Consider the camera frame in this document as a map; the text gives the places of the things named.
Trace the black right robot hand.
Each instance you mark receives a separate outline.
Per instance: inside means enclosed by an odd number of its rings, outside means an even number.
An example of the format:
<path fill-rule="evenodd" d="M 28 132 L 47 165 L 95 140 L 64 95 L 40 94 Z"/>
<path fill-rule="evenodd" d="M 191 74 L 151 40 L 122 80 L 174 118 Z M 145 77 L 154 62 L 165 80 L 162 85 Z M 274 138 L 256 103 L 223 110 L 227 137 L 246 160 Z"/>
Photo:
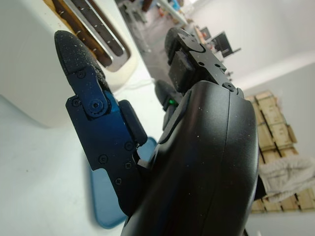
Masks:
<path fill-rule="evenodd" d="M 257 186 L 253 106 L 224 65 L 181 28 L 165 51 L 173 86 L 156 82 L 163 133 L 149 161 L 147 135 L 127 100 L 117 101 L 90 50 L 68 31 L 54 35 L 74 91 L 66 109 L 92 170 L 104 169 L 127 216 L 124 236 L 240 236 Z"/>

